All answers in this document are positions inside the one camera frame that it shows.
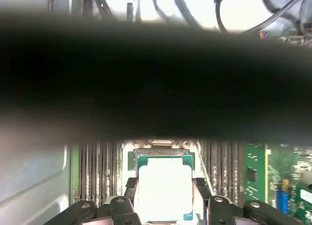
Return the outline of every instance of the black plastic bracket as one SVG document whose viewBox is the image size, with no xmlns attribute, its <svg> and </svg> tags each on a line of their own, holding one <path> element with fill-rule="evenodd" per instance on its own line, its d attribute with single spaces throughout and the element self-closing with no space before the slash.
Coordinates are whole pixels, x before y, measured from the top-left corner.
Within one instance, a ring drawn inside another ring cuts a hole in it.
<svg viewBox="0 0 312 225">
<path fill-rule="evenodd" d="M 263 225 L 297 225 L 299 222 L 278 209 L 261 202 L 247 201 L 244 204 L 245 217 Z"/>
<path fill-rule="evenodd" d="M 44 225 L 79 225 L 93 219 L 96 215 L 96 204 L 89 201 L 79 201 L 46 222 Z"/>
<path fill-rule="evenodd" d="M 111 200 L 111 216 L 114 225 L 141 225 L 138 214 L 134 213 L 132 203 L 127 197 Z"/>
</svg>

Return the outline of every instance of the electronic component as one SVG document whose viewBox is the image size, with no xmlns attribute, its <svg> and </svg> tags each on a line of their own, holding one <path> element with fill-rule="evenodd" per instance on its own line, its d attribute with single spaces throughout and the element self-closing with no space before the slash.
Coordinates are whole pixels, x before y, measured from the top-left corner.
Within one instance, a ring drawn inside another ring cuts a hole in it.
<svg viewBox="0 0 312 225">
<path fill-rule="evenodd" d="M 247 179 L 251 182 L 256 182 L 257 171 L 252 168 L 247 168 Z"/>
<path fill-rule="evenodd" d="M 307 36 L 281 37 L 279 40 L 294 46 L 312 47 L 312 39 Z"/>
<path fill-rule="evenodd" d="M 247 144 L 244 153 L 245 200 L 267 202 L 267 146 L 262 143 Z"/>
<path fill-rule="evenodd" d="M 288 214 L 289 180 L 283 180 L 283 184 L 276 190 L 276 208 L 282 213 Z"/>
<path fill-rule="evenodd" d="M 213 192 L 243 205 L 244 147 L 235 141 L 202 141 L 202 155 Z"/>
</svg>

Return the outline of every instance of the green circuit board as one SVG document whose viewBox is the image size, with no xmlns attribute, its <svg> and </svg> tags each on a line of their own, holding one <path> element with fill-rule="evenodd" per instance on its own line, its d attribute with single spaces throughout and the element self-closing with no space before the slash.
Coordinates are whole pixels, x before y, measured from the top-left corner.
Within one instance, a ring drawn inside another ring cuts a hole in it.
<svg viewBox="0 0 312 225">
<path fill-rule="evenodd" d="M 245 201 L 260 200 L 276 208 L 276 190 L 283 180 L 288 180 L 295 190 L 300 172 L 312 169 L 312 162 L 304 151 L 305 148 L 283 144 L 247 144 L 244 151 Z"/>
<path fill-rule="evenodd" d="M 262 143 L 247 144 L 244 152 L 245 200 L 259 200 L 266 202 L 266 145 Z"/>
<path fill-rule="evenodd" d="M 312 224 L 312 190 L 308 185 L 298 183 L 295 188 L 293 202 L 297 205 L 290 215 L 298 219 L 304 225 Z"/>
</svg>

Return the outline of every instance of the blurry black object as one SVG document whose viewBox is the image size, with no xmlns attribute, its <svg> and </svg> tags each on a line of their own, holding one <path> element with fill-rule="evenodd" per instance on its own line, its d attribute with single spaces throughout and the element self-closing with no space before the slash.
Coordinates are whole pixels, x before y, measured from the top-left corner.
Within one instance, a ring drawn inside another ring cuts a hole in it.
<svg viewBox="0 0 312 225">
<path fill-rule="evenodd" d="M 308 49 L 179 26 L 0 19 L 6 148 L 142 137 L 312 142 Z"/>
</svg>

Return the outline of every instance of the screw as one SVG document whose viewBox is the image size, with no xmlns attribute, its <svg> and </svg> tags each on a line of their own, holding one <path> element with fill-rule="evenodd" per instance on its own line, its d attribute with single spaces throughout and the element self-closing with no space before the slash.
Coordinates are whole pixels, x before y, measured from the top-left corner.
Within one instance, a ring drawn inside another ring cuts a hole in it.
<svg viewBox="0 0 312 225">
<path fill-rule="evenodd" d="M 260 205 L 257 202 L 251 202 L 250 205 L 254 208 L 260 208 Z"/>
<path fill-rule="evenodd" d="M 214 200 L 215 200 L 216 202 L 223 202 L 223 199 L 222 199 L 221 197 L 216 197 Z"/>
<path fill-rule="evenodd" d="M 83 209 L 86 209 L 86 208 L 89 208 L 89 207 L 90 207 L 90 204 L 88 204 L 88 203 L 85 203 L 85 204 L 82 205 Z"/>
<path fill-rule="evenodd" d="M 185 141 L 185 142 L 183 142 L 183 147 L 188 147 L 190 144 L 187 142 L 187 141 Z"/>
</svg>

